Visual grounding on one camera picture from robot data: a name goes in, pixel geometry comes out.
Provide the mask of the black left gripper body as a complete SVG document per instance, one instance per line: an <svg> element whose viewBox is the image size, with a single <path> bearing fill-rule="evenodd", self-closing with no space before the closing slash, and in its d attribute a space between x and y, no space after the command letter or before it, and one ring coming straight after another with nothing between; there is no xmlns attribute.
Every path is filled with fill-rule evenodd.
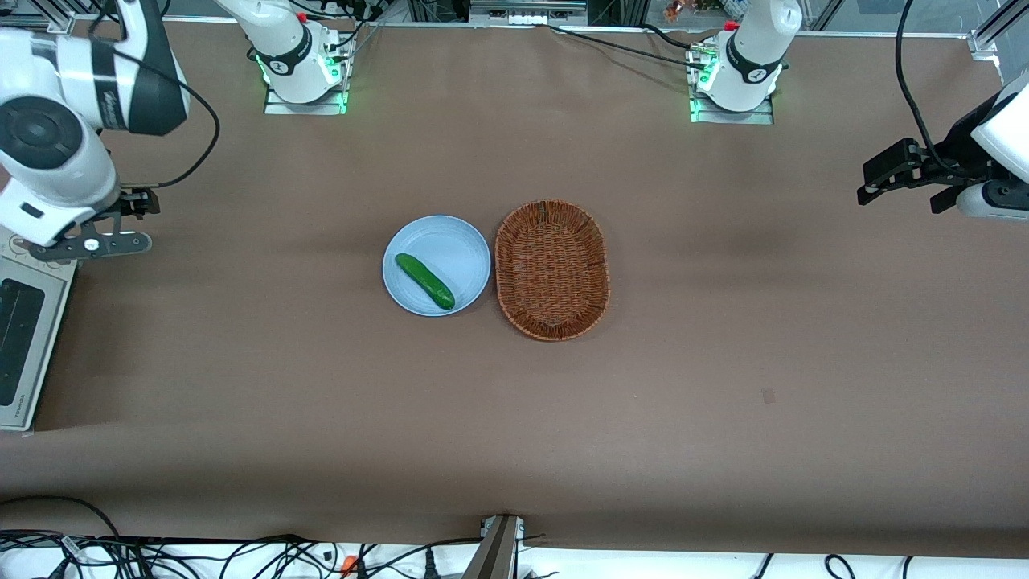
<svg viewBox="0 0 1029 579"><path fill-rule="evenodd" d="M923 139L927 142L926 147L933 146L937 157L941 157L941 161L936 161L929 153L930 160L923 167L923 176L930 179L929 183L954 183L955 179L951 173L941 169L941 162L947 165L952 172L957 173L958 180L982 179L988 175L987 165L991 158L975 143L973 131L984 120L988 120L990 114L990 111L970 111L949 128L949 132L941 142L933 143L929 133L925 133Z"/></svg>

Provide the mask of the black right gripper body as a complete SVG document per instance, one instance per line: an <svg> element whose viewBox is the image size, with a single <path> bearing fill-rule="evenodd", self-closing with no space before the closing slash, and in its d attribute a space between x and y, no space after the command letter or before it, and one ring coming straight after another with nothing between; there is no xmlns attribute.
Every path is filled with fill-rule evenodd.
<svg viewBox="0 0 1029 579"><path fill-rule="evenodd" d="M145 216L159 213L159 198L151 187L121 188L117 201L97 212L80 226L85 236L135 234L125 228L125 219L143 220Z"/></svg>

